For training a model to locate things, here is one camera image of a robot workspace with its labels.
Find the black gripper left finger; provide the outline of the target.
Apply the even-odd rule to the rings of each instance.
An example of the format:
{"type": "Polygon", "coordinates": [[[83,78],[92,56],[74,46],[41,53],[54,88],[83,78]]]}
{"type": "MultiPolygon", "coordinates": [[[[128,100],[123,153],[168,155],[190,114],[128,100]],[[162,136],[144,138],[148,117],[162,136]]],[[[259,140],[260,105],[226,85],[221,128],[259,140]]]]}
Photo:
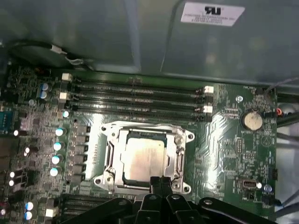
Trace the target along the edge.
{"type": "Polygon", "coordinates": [[[64,221],[64,224],[159,224],[162,208],[163,177],[150,178],[150,193],[132,203],[115,198],[64,221]]]}

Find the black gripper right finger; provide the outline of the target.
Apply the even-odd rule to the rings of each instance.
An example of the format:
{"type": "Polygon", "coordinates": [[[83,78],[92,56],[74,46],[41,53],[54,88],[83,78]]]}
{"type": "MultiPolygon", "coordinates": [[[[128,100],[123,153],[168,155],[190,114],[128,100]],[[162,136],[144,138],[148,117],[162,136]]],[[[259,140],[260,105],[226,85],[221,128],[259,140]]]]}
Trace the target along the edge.
{"type": "Polygon", "coordinates": [[[173,193],[171,179],[161,178],[163,196],[171,212],[173,224],[274,224],[267,218],[250,213],[215,198],[205,197],[197,204],[173,193]]]}

